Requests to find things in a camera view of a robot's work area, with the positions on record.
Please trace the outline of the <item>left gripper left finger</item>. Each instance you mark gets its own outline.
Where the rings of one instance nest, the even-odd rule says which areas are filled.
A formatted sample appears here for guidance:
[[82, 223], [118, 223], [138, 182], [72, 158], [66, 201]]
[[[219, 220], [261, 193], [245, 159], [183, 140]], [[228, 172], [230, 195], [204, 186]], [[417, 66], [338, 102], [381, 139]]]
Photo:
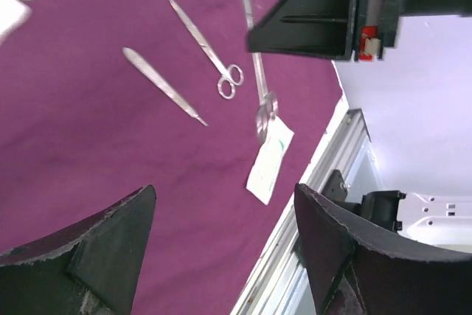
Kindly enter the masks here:
[[2, 314], [130, 314], [156, 191], [1, 254]]

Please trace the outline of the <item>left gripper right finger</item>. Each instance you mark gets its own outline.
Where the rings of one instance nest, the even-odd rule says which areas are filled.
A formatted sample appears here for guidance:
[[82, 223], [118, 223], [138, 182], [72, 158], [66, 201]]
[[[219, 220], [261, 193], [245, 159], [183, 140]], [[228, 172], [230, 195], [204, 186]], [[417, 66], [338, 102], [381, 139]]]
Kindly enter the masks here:
[[471, 255], [409, 240], [305, 184], [294, 208], [318, 314], [470, 314]]

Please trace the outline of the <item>steel surgical scissors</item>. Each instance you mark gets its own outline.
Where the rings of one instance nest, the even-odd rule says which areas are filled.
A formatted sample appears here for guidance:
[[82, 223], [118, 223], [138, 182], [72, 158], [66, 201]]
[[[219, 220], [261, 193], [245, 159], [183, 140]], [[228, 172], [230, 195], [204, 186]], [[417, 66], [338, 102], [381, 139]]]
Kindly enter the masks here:
[[236, 87], [241, 86], [244, 82], [243, 70], [237, 64], [229, 64], [226, 66], [218, 57], [208, 40], [204, 37], [202, 32], [193, 23], [190, 17], [184, 12], [180, 5], [175, 0], [168, 0], [170, 6], [174, 9], [177, 16], [180, 18], [188, 32], [194, 37], [202, 51], [212, 62], [214, 67], [221, 74], [217, 82], [217, 89], [220, 96], [225, 100], [232, 99], [236, 94]]

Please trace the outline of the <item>steel hemostat forceps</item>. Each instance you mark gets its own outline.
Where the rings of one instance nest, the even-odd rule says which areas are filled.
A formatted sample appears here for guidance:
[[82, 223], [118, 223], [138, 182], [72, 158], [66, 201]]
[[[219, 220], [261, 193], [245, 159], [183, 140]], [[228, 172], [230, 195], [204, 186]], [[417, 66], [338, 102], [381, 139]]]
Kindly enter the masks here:
[[[249, 30], [254, 26], [254, 16], [252, 12], [251, 0], [242, 0], [246, 16], [246, 23]], [[257, 93], [260, 106], [257, 109], [255, 122], [257, 138], [262, 145], [266, 141], [269, 123], [274, 121], [278, 115], [279, 106], [277, 96], [274, 91], [269, 91], [266, 82], [263, 59], [260, 52], [253, 52], [252, 60], [257, 84]]]

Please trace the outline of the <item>steel scalpel handle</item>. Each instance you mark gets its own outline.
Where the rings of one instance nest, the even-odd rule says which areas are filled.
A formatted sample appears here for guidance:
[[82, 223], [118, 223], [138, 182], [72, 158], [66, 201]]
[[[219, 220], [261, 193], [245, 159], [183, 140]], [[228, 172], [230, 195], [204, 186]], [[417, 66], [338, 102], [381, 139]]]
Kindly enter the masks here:
[[197, 119], [202, 125], [208, 124], [199, 113], [134, 49], [123, 47], [123, 55], [158, 89], [169, 97], [180, 109], [190, 117]]

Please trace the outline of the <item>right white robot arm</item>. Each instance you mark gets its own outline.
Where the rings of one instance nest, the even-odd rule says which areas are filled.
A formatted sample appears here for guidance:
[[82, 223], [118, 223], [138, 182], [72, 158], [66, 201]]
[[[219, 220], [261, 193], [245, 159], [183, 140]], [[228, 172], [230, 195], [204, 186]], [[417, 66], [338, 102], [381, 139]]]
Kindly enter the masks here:
[[[253, 57], [260, 97], [257, 137], [266, 140], [278, 114], [278, 102], [263, 72], [265, 53], [328, 60], [381, 59], [395, 45], [405, 16], [471, 14], [471, 0], [278, 0], [255, 21], [250, 0], [243, 0], [249, 32], [246, 47]], [[471, 242], [471, 200], [419, 193], [370, 193], [351, 210], [421, 243], [458, 246]]]

